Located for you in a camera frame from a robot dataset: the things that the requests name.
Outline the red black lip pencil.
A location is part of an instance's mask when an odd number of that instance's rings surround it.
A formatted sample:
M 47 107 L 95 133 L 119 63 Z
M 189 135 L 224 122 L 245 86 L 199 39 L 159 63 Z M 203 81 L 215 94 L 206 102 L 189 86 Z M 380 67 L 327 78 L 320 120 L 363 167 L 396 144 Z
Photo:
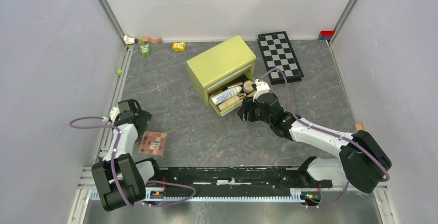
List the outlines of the red black lip pencil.
M 209 93 L 209 96 L 219 94 L 219 93 L 227 90 L 228 87 L 229 87 L 229 85 L 225 85 L 225 86 L 219 87 L 219 88 L 215 89 L 214 91 L 212 91 L 211 93 Z

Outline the small round cream jar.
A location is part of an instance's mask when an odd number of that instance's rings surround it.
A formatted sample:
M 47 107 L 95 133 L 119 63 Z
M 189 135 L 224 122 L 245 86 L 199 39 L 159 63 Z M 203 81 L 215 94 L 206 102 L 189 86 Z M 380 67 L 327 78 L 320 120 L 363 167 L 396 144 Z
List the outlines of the small round cream jar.
M 254 82 L 247 80 L 243 83 L 242 89 L 245 93 L 252 93 L 255 91 L 255 87 L 253 86 Z

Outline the white lotion tube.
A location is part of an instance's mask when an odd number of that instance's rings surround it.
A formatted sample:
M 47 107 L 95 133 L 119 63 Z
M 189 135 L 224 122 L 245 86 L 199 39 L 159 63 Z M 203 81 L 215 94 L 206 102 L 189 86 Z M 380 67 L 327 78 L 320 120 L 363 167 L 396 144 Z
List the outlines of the white lotion tube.
M 229 88 L 217 95 L 212 96 L 210 99 L 213 102 L 214 105 L 219 105 L 225 101 L 227 101 L 228 99 L 234 97 L 235 95 L 237 95 L 239 92 L 242 91 L 242 86 L 235 86 L 232 88 Z

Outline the green drawer cabinet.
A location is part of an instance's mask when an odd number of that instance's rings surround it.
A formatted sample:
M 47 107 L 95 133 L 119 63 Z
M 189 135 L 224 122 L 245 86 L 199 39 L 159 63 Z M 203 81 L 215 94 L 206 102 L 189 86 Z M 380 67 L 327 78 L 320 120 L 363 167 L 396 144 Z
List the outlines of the green drawer cabinet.
M 211 101 L 209 93 L 225 85 L 254 81 L 255 62 L 256 55 L 241 36 L 236 35 L 186 61 L 186 69 L 189 81 L 202 102 L 223 117 L 239 108 L 242 100 L 220 111 Z

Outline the eyeshadow palette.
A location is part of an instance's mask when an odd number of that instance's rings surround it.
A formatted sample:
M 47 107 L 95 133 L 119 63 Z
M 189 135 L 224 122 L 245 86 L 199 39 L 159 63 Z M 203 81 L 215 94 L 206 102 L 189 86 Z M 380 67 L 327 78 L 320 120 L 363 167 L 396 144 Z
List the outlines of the eyeshadow palette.
M 166 138 L 166 133 L 146 131 L 140 141 L 138 152 L 163 156 Z

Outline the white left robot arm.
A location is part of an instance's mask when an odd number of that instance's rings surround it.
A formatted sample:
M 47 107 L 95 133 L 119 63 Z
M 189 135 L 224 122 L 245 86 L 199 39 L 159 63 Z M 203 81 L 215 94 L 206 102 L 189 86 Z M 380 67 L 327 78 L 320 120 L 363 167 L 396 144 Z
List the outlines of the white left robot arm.
M 134 144 L 142 138 L 152 114 L 143 110 L 137 100 L 118 102 L 110 114 L 113 138 L 107 155 L 94 164 L 91 173 L 103 208 L 113 211 L 145 199 L 146 184 L 157 186 L 162 172 L 150 157 L 135 162 Z

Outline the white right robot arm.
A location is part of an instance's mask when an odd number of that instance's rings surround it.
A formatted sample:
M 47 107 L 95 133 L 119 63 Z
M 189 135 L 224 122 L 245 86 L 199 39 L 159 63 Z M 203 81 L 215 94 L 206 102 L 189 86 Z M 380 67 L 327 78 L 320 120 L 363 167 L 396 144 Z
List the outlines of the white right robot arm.
M 339 132 L 311 123 L 285 111 L 273 93 L 244 97 L 237 114 L 242 121 L 264 122 L 278 137 L 306 143 L 335 156 L 346 181 L 364 193 L 371 193 L 380 182 L 389 180 L 392 163 L 364 130 Z

